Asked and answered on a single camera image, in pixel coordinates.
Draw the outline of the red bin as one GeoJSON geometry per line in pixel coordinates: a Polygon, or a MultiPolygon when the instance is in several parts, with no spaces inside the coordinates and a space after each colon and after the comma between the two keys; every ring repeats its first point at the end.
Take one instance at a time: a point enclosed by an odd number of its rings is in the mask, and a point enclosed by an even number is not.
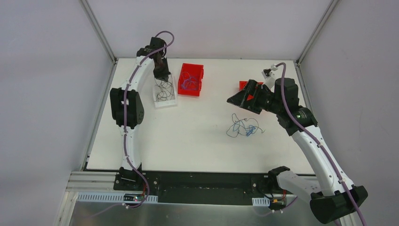
{"type": "Polygon", "coordinates": [[[242,91],[246,89],[247,84],[250,83],[250,86],[248,87],[249,89],[258,89],[258,87],[263,85],[263,82],[257,82],[257,85],[255,85],[255,81],[250,80],[250,81],[240,81],[239,82],[239,91],[242,91]]]}
{"type": "Polygon", "coordinates": [[[177,93],[199,97],[204,76],[204,65],[183,63],[177,84],[177,93]]]}

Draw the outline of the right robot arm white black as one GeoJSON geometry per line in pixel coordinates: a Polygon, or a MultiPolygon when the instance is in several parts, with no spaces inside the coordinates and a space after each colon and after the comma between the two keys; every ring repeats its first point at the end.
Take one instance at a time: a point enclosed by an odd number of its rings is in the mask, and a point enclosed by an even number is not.
{"type": "Polygon", "coordinates": [[[368,197],[339,166],[326,144],[313,113],[299,104],[299,88],[293,79],[277,79],[274,90],[255,80],[229,97],[229,104],[259,114],[277,116],[279,125],[297,143],[317,178],[317,183],[296,175],[288,167],[269,171],[267,187],[273,193],[287,190],[307,202],[315,218],[323,224],[354,213],[368,197]]]}

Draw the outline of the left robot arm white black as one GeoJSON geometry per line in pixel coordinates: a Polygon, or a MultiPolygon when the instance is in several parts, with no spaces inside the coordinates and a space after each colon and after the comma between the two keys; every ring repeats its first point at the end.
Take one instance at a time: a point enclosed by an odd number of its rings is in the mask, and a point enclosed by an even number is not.
{"type": "Polygon", "coordinates": [[[115,178],[116,190],[139,190],[145,184],[138,151],[138,131],[144,119],[140,91],[150,75],[159,81],[169,81],[167,46],[163,39],[152,37],[149,45],[138,50],[132,75],[120,87],[110,90],[112,118],[120,129],[123,147],[122,166],[115,178]]]}

